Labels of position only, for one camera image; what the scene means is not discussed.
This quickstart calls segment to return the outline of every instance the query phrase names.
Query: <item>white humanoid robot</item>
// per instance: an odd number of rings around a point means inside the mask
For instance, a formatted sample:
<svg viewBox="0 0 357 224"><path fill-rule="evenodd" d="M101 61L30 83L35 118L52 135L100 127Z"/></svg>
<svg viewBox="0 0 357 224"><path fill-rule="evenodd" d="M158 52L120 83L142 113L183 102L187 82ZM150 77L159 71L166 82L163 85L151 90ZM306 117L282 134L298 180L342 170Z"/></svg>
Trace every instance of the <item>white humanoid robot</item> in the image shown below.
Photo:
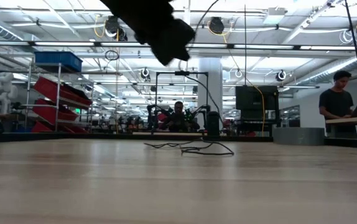
<svg viewBox="0 0 357 224"><path fill-rule="evenodd" d="M17 87L12 85L11 80L14 78L12 73L0 74L0 114L8 114L10 112L11 100L17 98Z"/></svg>

